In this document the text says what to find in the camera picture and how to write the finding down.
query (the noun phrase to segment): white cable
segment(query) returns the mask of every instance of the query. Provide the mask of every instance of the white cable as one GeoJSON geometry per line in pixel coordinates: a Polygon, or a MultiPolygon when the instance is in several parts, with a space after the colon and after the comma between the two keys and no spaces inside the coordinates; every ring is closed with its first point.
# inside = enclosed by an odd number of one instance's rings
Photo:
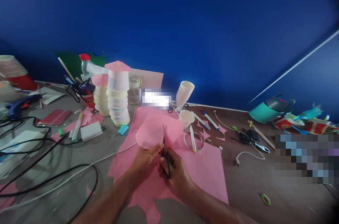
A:
{"type": "Polygon", "coordinates": [[[257,151],[258,153],[260,153],[261,156],[262,156],[262,158],[261,158],[261,157],[258,157],[258,156],[256,156],[256,155],[252,154],[252,153],[249,153],[249,152],[241,152],[241,153],[239,153],[239,154],[236,156],[236,163],[237,163],[238,166],[240,166],[240,161],[239,161],[238,158],[239,158],[239,156],[242,155],[243,153],[248,153],[248,154],[251,154],[253,157],[256,157],[257,159],[265,160],[265,156],[264,156],[261,152],[259,152],[259,150],[258,150],[257,148],[255,148],[255,146],[252,144],[252,141],[251,141],[250,137],[249,137],[246,133],[243,133],[242,131],[235,130],[235,129],[233,129],[233,128],[230,128],[230,127],[226,126],[225,124],[223,124],[223,123],[219,120],[218,116],[216,115],[216,110],[213,110],[213,112],[214,112],[214,114],[215,114],[215,117],[218,119],[218,121],[219,121],[222,125],[224,125],[226,128],[229,128],[229,129],[231,129],[231,130],[234,130],[234,131],[236,131],[236,132],[239,132],[239,133],[244,134],[244,135],[250,140],[250,143],[251,143],[250,146],[253,147],[254,149],[256,149],[256,151],[257,151]]]}
{"type": "Polygon", "coordinates": [[[123,152],[123,151],[125,151],[125,150],[131,148],[131,147],[132,147],[133,145],[135,145],[136,143],[137,143],[137,142],[135,142],[135,143],[132,144],[131,146],[127,147],[126,149],[123,149],[123,150],[118,151],[118,152],[116,152],[116,153],[112,153],[112,154],[109,155],[109,156],[106,156],[106,157],[104,157],[104,158],[102,158],[102,159],[100,159],[100,160],[97,160],[96,162],[93,162],[93,163],[90,164],[89,166],[83,168],[82,170],[80,170],[80,171],[78,171],[77,173],[75,173],[74,175],[72,175],[70,178],[68,178],[66,181],[64,181],[64,182],[61,183],[60,185],[56,186],[54,189],[51,189],[50,191],[48,191],[48,192],[46,192],[46,193],[44,193],[44,194],[42,194],[42,195],[40,195],[40,196],[38,196],[38,197],[36,197],[36,198],[33,198],[33,199],[31,199],[31,200],[28,200],[28,201],[25,201],[25,202],[23,202],[23,203],[20,203],[20,204],[17,204],[17,205],[13,205],[13,206],[10,206],[10,207],[7,207],[7,208],[3,208],[3,209],[0,210],[0,213],[2,213],[2,212],[4,212],[4,211],[7,211],[7,210],[12,210],[12,209],[15,209],[15,208],[18,208],[18,207],[27,205],[27,204],[29,204],[29,203],[32,203],[32,202],[34,202],[34,201],[36,201],[36,200],[38,200],[38,199],[40,199],[40,198],[46,196],[47,194],[49,194],[49,193],[55,191],[56,189],[58,189],[59,187],[61,187],[61,186],[64,185],[65,183],[67,183],[70,179],[72,179],[72,178],[75,177],[76,175],[78,175],[78,174],[80,174],[81,172],[85,171],[87,168],[89,168],[89,167],[95,165],[96,163],[98,163],[98,162],[100,162],[100,161],[103,161],[103,160],[105,160],[105,159],[107,159],[107,158],[109,158],[109,157],[111,157],[111,156],[113,156],[113,155],[115,155],[115,154],[117,154],[117,153],[121,153],[121,152],[123,152]]]}

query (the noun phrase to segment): glass jar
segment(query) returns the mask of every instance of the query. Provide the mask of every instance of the glass jar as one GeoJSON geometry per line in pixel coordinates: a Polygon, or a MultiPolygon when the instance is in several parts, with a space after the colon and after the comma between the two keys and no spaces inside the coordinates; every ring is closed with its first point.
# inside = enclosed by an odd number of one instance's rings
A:
{"type": "Polygon", "coordinates": [[[137,76],[130,76],[130,89],[128,90],[128,102],[131,105],[138,105],[141,102],[141,79],[137,76]]]}

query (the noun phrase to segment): glue gun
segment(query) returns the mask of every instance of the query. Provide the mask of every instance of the glue gun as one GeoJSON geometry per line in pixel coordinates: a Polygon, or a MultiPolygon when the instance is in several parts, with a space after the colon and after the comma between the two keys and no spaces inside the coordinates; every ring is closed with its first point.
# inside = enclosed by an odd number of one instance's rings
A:
{"type": "Polygon", "coordinates": [[[39,101],[42,98],[40,94],[34,94],[12,103],[8,103],[5,105],[5,108],[8,109],[8,113],[6,116],[9,119],[19,119],[21,118],[21,109],[28,107],[31,103],[39,101]]]}

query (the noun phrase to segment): stacked paper cups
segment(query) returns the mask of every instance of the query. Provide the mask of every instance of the stacked paper cups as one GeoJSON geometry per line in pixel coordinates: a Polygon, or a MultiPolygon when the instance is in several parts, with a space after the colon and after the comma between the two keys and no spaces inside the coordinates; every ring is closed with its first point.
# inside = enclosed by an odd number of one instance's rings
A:
{"type": "Polygon", "coordinates": [[[94,103],[95,109],[99,111],[102,116],[109,116],[107,107],[108,99],[106,95],[108,74],[99,74],[92,77],[92,84],[95,85],[94,103]]]}
{"type": "Polygon", "coordinates": [[[108,69],[108,109],[114,124],[121,127],[129,124],[127,91],[129,90],[128,72],[131,70],[126,64],[115,61],[105,65],[108,69]]]}

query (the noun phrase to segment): stack of cups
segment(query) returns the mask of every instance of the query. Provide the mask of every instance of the stack of cups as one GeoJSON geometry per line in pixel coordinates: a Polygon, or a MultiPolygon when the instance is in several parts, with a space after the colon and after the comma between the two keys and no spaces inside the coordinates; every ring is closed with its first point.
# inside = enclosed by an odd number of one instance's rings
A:
{"type": "Polygon", "coordinates": [[[23,90],[35,90],[37,84],[28,71],[12,55],[0,55],[0,75],[23,90]]]}
{"type": "Polygon", "coordinates": [[[94,103],[95,109],[102,116],[109,116],[108,99],[106,95],[108,74],[99,74],[92,77],[92,84],[95,85],[94,103]]]}
{"type": "Polygon", "coordinates": [[[108,109],[115,126],[121,127],[130,122],[128,113],[127,91],[129,90],[128,72],[131,70],[126,64],[115,61],[105,65],[108,69],[108,109]]]}
{"type": "Polygon", "coordinates": [[[188,101],[193,90],[194,84],[189,81],[182,81],[177,92],[176,105],[182,108],[184,104],[188,101]]]}

